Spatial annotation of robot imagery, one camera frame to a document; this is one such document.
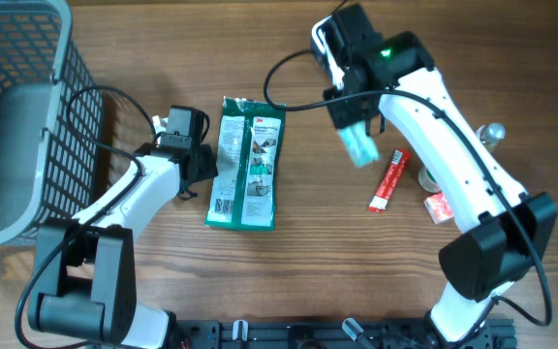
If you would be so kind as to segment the teal toothbrush package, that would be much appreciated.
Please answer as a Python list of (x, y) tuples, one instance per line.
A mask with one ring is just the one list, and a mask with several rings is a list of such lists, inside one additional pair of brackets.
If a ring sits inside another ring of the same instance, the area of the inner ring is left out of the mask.
[(362, 168), (380, 160), (379, 150), (374, 140), (368, 135), (368, 131), (369, 128), (365, 121), (337, 131), (356, 168)]

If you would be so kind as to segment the green 3M gloves package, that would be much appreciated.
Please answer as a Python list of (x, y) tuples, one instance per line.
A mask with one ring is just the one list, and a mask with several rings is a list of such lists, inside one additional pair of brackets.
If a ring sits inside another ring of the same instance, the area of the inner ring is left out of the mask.
[(225, 97), (217, 169), (205, 224), (237, 231), (274, 229), (275, 175), (285, 113), (244, 98)]

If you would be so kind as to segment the Knorr jar green lid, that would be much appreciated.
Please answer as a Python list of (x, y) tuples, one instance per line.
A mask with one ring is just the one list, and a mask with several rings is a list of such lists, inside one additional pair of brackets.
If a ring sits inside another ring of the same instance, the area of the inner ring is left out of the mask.
[(425, 166), (422, 166), (418, 172), (418, 183), (423, 190), (429, 193), (438, 193), (441, 191), (440, 186)]

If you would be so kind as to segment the red white tube package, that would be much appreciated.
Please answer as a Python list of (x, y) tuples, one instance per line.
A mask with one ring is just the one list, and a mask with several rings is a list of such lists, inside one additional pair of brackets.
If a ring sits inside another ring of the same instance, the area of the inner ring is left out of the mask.
[(387, 209), (388, 201), (397, 186), (397, 183), (408, 166), (412, 154), (406, 149), (395, 149), (387, 172), (375, 193), (368, 210), (382, 212)]

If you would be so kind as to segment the pink Kleenex tissue pack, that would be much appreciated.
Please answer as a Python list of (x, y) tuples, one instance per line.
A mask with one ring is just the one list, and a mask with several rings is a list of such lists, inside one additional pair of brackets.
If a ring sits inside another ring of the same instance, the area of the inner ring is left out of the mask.
[(443, 192), (427, 197), (424, 200), (424, 205), (435, 224), (445, 223), (454, 217), (450, 204)]

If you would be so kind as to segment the yellow oil bottle silver cap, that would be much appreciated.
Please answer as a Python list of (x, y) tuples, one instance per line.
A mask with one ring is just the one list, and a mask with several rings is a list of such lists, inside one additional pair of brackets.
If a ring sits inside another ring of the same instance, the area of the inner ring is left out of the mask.
[(506, 128), (502, 123), (495, 122), (489, 125), (482, 125), (476, 131), (476, 134), (486, 150), (492, 153), (497, 145), (505, 138)]

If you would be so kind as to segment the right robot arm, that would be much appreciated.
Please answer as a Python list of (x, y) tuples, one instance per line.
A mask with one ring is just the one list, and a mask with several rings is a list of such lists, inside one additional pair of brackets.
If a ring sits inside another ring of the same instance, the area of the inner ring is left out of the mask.
[(311, 46), (332, 82), (324, 97), (334, 125), (391, 122), (447, 198), (460, 234), (440, 250), (447, 285), (429, 318), (446, 344), (466, 343), (514, 282), (543, 270), (556, 204), (492, 157), (415, 34), (384, 37), (354, 4), (316, 23)]

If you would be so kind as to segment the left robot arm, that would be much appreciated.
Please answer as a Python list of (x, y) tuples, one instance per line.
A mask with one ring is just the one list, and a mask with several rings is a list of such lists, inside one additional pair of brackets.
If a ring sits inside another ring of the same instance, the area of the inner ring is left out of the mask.
[(43, 224), (18, 321), (73, 337), (78, 347), (189, 347), (174, 313), (138, 301), (134, 243), (162, 206), (195, 198), (191, 185), (217, 175), (204, 141), (209, 125), (203, 111), (171, 107), (166, 126), (103, 197)]

